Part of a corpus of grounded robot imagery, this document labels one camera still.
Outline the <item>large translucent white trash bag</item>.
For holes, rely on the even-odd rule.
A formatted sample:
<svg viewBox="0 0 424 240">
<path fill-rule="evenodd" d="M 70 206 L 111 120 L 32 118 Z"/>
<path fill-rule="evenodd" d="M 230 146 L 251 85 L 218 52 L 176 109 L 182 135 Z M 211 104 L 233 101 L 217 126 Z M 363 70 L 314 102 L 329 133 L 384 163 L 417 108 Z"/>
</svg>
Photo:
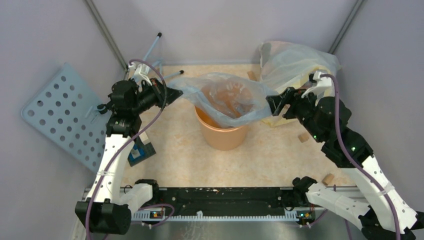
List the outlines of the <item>large translucent white trash bag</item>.
<svg viewBox="0 0 424 240">
<path fill-rule="evenodd" d="M 302 44 L 265 41 L 258 50 L 260 82 L 279 94 L 288 87 L 300 88 L 316 71 L 335 76 L 341 69 L 335 55 Z"/>
</svg>

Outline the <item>light blue plastic trash bag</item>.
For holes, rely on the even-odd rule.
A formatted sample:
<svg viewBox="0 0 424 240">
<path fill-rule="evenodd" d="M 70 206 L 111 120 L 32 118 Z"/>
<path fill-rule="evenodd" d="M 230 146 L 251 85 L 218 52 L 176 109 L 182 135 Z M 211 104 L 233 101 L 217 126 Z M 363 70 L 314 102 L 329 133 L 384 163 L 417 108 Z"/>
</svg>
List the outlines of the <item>light blue plastic trash bag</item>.
<svg viewBox="0 0 424 240">
<path fill-rule="evenodd" d="M 278 94 L 262 82 L 222 72 L 178 77 L 168 86 L 182 91 L 184 99 L 222 128 L 249 125 L 270 117 L 266 97 Z"/>
</svg>

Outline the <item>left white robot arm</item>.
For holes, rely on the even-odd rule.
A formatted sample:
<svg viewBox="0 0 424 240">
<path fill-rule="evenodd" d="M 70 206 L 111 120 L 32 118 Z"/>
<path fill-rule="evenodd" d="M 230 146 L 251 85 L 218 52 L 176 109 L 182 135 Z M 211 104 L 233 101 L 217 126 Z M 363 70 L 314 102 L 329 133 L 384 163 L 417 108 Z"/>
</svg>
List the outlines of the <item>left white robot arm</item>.
<svg viewBox="0 0 424 240">
<path fill-rule="evenodd" d="M 161 194 L 153 184 L 135 183 L 128 193 L 121 194 L 121 182 L 133 146 L 154 123 L 152 120 L 141 128 L 141 113 L 154 106 L 163 112 L 182 95 L 183 91 L 168 87 L 165 81 L 156 78 L 144 80 L 142 86 L 130 79 L 118 81 L 111 87 L 110 101 L 104 107 L 112 114 L 106 124 L 101 163 L 86 198 L 75 206 L 88 240 L 91 233 L 126 234 L 133 213 L 144 204 L 154 207 L 160 202 Z"/>
</svg>

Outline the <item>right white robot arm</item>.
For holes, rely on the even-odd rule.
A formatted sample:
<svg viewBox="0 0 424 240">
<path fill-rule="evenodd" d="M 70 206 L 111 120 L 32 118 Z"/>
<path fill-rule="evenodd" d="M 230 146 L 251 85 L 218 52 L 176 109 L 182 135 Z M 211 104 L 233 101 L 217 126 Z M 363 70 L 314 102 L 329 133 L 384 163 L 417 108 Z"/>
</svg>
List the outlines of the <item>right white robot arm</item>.
<svg viewBox="0 0 424 240">
<path fill-rule="evenodd" d="M 365 197 L 360 202 L 332 190 L 310 177 L 295 178 L 293 200 L 326 208 L 355 225 L 368 240 L 414 240 L 424 227 L 424 214 L 400 197 L 380 168 L 373 149 L 362 135 L 348 127 L 351 111 L 338 96 L 318 99 L 305 89 L 287 88 L 266 97 L 273 116 L 297 119 L 321 151 L 347 174 Z"/>
</svg>

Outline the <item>wooden block near bin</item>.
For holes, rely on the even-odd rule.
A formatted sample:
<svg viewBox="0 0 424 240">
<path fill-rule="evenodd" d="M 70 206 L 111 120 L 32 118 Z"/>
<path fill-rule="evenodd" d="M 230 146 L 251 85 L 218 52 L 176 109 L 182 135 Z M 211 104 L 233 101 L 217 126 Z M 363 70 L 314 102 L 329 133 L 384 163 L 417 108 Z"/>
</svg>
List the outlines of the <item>wooden block near bin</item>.
<svg viewBox="0 0 424 240">
<path fill-rule="evenodd" d="M 256 74 L 253 72 L 253 71 L 248 71 L 247 72 L 247 76 L 248 76 L 248 78 L 251 80 L 251 81 L 255 81 L 255 82 L 257 82 L 258 80 L 257 80 L 257 77 L 256 77 Z"/>
</svg>

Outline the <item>orange plastic trash bin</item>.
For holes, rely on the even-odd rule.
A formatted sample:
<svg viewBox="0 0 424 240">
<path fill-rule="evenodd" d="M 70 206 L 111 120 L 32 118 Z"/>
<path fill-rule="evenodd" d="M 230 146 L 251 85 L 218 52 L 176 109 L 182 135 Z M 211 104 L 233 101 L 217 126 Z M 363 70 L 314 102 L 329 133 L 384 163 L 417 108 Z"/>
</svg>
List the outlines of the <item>orange plastic trash bin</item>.
<svg viewBox="0 0 424 240">
<path fill-rule="evenodd" d="M 242 145 L 249 131 L 247 125 L 221 128 L 200 108 L 194 107 L 200 131 L 205 141 L 214 149 L 220 151 L 233 150 Z"/>
</svg>

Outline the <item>light blue tripod stand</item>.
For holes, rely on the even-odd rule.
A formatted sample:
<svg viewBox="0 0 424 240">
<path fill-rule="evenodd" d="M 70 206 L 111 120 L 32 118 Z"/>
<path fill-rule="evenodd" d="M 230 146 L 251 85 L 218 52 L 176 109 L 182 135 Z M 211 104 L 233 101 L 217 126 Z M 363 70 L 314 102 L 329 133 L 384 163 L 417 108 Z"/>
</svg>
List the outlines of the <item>light blue tripod stand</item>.
<svg viewBox="0 0 424 240">
<path fill-rule="evenodd" d="M 159 39 L 162 37 L 162 33 L 159 32 L 156 35 L 155 40 L 153 41 L 152 45 L 150 46 L 150 48 L 148 49 L 147 53 L 144 55 L 144 57 L 142 58 L 143 61 L 146 61 L 149 57 L 149 55 L 151 54 L 151 52 L 153 51 L 153 49 L 155 48 L 155 46 L 157 45 L 157 42 L 159 41 Z M 163 75 L 163 65 L 162 65 L 162 60 L 158 59 L 155 62 L 153 62 L 151 64 L 155 69 L 157 69 L 160 74 L 163 76 L 164 79 L 169 79 L 171 77 L 175 77 L 178 75 L 182 75 L 184 73 L 184 70 L 179 70 L 177 72 L 171 73 L 169 75 L 164 76 Z M 126 66 L 125 72 L 124 72 L 124 77 L 123 80 L 128 80 L 130 78 L 130 75 L 132 74 L 132 70 L 135 70 L 136 68 L 132 69 L 130 68 L 130 64 L 128 64 Z M 97 106 L 97 111 L 99 111 L 100 114 L 105 114 L 107 112 L 107 108 L 105 104 L 100 104 Z"/>
</svg>

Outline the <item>wooden cube on table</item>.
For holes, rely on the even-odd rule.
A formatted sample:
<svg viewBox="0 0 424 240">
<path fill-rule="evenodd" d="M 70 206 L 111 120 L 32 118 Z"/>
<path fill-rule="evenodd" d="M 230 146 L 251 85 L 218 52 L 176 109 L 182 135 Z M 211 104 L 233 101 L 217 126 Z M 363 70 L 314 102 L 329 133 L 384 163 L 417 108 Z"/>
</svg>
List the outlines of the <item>wooden cube on table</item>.
<svg viewBox="0 0 424 240">
<path fill-rule="evenodd" d="M 306 141 L 309 140 L 310 134 L 308 132 L 304 132 L 299 134 L 297 137 L 301 143 L 305 143 Z"/>
</svg>

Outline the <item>blue block holder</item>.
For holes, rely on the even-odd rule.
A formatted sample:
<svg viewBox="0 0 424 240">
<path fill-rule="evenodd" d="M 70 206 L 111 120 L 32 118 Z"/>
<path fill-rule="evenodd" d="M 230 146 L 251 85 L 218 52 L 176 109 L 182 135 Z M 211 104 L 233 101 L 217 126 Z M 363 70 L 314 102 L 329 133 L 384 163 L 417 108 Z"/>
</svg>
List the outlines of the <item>blue block holder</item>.
<svg viewBox="0 0 424 240">
<path fill-rule="evenodd" d="M 155 154 L 156 150 L 151 142 L 144 144 L 140 138 L 137 138 L 128 155 L 128 163 L 131 167 L 134 167 Z"/>
</svg>

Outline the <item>cork piece front right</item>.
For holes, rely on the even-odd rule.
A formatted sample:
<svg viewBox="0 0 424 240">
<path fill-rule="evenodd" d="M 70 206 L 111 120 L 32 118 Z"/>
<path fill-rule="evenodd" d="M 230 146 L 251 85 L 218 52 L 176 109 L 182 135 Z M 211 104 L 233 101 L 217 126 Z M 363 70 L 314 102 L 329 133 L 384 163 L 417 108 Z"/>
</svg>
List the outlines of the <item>cork piece front right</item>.
<svg viewBox="0 0 424 240">
<path fill-rule="evenodd" d="M 322 180 L 321 182 L 325 185 L 325 186 L 329 186 L 332 181 L 334 180 L 335 176 L 332 173 L 328 173 Z"/>
</svg>

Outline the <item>light blue perforated board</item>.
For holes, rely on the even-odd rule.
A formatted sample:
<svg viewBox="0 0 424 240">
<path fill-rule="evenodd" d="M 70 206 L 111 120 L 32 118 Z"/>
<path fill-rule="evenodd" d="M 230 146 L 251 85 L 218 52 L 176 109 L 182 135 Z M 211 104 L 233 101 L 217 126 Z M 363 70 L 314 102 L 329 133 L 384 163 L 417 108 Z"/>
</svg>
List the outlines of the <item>light blue perforated board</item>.
<svg viewBox="0 0 424 240">
<path fill-rule="evenodd" d="M 93 173 L 100 167 L 110 112 L 74 68 L 61 70 L 22 108 L 22 118 Z"/>
</svg>

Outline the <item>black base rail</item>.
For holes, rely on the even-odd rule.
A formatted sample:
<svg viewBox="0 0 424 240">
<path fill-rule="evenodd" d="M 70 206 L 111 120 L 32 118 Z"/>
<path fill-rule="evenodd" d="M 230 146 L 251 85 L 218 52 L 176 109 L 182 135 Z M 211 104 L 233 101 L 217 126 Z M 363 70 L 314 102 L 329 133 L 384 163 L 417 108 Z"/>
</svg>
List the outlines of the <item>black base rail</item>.
<svg viewBox="0 0 424 240">
<path fill-rule="evenodd" d="M 291 187 L 167 187 L 153 191 L 145 206 L 168 204 L 174 216 L 283 216 L 288 210 L 309 208 L 306 197 Z"/>
</svg>

